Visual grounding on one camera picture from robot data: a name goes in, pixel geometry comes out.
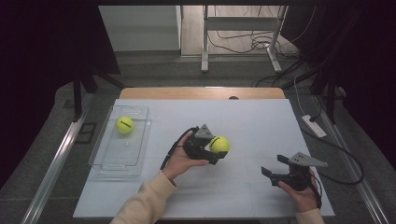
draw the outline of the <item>human hand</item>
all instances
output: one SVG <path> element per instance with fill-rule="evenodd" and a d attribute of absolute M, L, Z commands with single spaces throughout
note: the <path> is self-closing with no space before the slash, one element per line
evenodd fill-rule
<path fill-rule="evenodd" d="M 314 178 L 314 172 L 310 169 L 309 172 L 311 173 L 311 182 L 314 185 L 315 189 L 317 189 L 317 182 Z M 291 186 L 286 184 L 285 182 L 279 181 L 278 185 L 285 190 L 289 196 L 294 200 L 297 204 L 297 209 L 299 212 L 307 212 L 313 209 L 318 208 L 317 198 L 315 197 L 314 191 L 311 188 L 306 188 L 302 191 L 297 191 L 293 189 Z"/>
<path fill-rule="evenodd" d="M 184 143 L 192 135 L 192 132 L 184 135 L 177 144 L 169 162 L 163 168 L 163 174 L 171 181 L 178 175 L 184 174 L 192 166 L 205 166 L 209 164 L 207 160 L 193 160 L 183 149 Z"/>

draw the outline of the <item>white table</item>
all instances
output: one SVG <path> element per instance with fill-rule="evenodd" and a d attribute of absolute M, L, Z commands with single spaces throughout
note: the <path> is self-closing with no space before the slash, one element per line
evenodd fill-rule
<path fill-rule="evenodd" d="M 163 218 L 294 216 L 289 195 L 261 174 L 261 166 L 278 174 L 288 172 L 277 154 L 309 155 L 289 100 L 117 100 L 115 105 L 149 107 L 152 122 L 142 174 L 127 181 L 97 181 L 91 170 L 74 217 L 114 217 L 141 183 L 158 173 L 184 131 L 204 123 L 214 135 L 230 140 L 231 151 L 216 165 L 194 167 L 178 177 L 178 191 L 168 200 Z M 325 191 L 322 202 L 322 215 L 334 216 Z"/>

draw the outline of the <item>gray floor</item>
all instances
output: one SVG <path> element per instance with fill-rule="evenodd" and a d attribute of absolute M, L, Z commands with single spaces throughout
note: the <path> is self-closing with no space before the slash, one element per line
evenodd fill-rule
<path fill-rule="evenodd" d="M 274 75 L 272 65 L 262 56 L 224 57 L 211 56 L 209 72 L 200 72 L 200 58 L 180 57 L 162 52 L 151 53 L 117 53 L 121 75 L 114 78 L 126 85 L 135 87 L 250 87 L 254 80 Z M 294 60 L 281 60 L 282 67 L 286 68 Z M 292 80 L 295 75 L 305 71 L 302 66 L 294 74 L 280 79 L 281 83 Z M 96 78 L 99 90 L 95 94 L 89 115 L 85 123 L 96 123 L 99 128 L 105 119 L 108 108 L 120 95 L 120 90 L 110 83 Z M 298 85 L 301 108 L 305 114 L 316 115 L 318 107 L 308 87 L 312 78 Z M 259 87 L 271 86 L 271 81 L 262 82 Z M 298 106 L 297 94 L 294 88 L 285 90 L 290 99 L 297 120 L 301 122 L 302 112 Z M 41 183 L 50 163 L 59 148 L 64 135 L 74 116 L 70 107 L 73 99 L 72 85 L 60 88 L 56 94 L 56 102 L 47 122 L 29 149 L 28 154 L 16 169 L 13 176 L 0 190 L 0 223 L 20 223 L 35 192 Z M 349 149 L 362 161 L 366 173 L 365 180 L 370 184 L 389 223 L 396 223 L 396 174 L 373 141 L 365 134 L 359 125 L 350 117 L 342 106 L 342 100 L 335 104 L 336 126 L 340 130 Z M 324 126 L 323 120 L 318 123 Z M 92 140 L 86 139 L 84 134 L 78 136 L 78 141 L 87 143 L 74 144 L 64 168 L 60 173 L 54 189 L 49 196 L 38 223 L 107 223 L 108 220 L 88 221 L 72 218 L 78 197 L 82 191 L 90 166 L 88 159 L 97 137 L 94 132 Z M 344 162 L 340 159 L 337 150 L 318 140 L 304 135 L 311 154 L 320 160 L 327 161 L 331 168 L 323 173 L 337 178 L 350 179 Z M 343 186 L 322 178 L 322 184 L 330 195 L 335 217 L 326 217 L 326 223 L 374 223 L 361 194 L 354 186 Z M 290 223 L 292 219 L 262 220 L 262 223 Z M 192 223 L 220 223 L 218 221 L 194 221 Z M 259 223 L 257 220 L 233 221 L 224 223 Z"/>

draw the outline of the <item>beige sleeve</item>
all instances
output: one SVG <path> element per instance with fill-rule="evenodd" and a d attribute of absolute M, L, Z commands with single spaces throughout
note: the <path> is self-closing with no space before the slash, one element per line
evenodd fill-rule
<path fill-rule="evenodd" d="M 111 224 L 155 223 L 163 214 L 166 199 L 176 189 L 160 171 L 149 182 L 143 183 L 139 192 L 125 202 Z"/>
<path fill-rule="evenodd" d="M 304 213 L 296 213 L 296 218 L 299 224 L 324 224 L 318 208 Z"/>

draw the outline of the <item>tennis ball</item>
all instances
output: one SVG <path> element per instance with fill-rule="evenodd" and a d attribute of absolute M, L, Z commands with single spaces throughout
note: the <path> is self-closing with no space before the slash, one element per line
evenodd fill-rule
<path fill-rule="evenodd" d="M 230 150 L 230 143 L 228 142 L 227 138 L 218 136 L 212 138 L 209 143 L 210 151 L 213 153 L 219 152 L 228 152 Z"/>
<path fill-rule="evenodd" d="M 134 130 L 134 122 L 129 117 L 119 117 L 116 121 L 116 129 L 119 133 L 130 133 Z"/>

